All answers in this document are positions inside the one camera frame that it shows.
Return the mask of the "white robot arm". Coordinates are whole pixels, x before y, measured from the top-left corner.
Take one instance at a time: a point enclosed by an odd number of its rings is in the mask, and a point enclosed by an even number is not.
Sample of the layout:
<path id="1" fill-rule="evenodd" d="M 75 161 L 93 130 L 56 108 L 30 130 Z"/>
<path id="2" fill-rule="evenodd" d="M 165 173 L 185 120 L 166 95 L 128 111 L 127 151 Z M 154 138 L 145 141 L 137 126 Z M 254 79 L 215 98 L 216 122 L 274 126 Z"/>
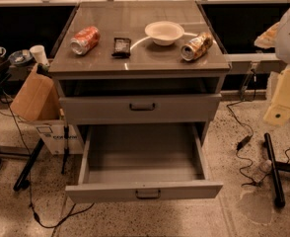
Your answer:
<path id="1" fill-rule="evenodd" d="M 263 120 L 272 125 L 283 125 L 290 119 L 290 8 L 281 20 L 256 38 L 254 45 L 275 48 L 275 55 L 287 66 L 278 75 L 270 105 Z"/>

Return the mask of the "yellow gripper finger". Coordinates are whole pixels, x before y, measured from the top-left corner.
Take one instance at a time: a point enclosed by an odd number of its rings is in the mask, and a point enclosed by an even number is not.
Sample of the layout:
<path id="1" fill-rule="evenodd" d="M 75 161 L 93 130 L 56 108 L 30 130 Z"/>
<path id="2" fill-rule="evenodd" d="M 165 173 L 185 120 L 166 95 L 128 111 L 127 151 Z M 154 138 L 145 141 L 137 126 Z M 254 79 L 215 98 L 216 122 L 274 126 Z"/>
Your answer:
<path id="1" fill-rule="evenodd" d="M 270 105 L 263 120 L 271 125 L 283 125 L 290 119 L 290 64 L 277 75 Z"/>
<path id="2" fill-rule="evenodd" d="M 263 34 L 256 38 L 254 45 L 260 48 L 268 49 L 275 47 L 275 39 L 277 35 L 279 23 L 275 23 Z"/>

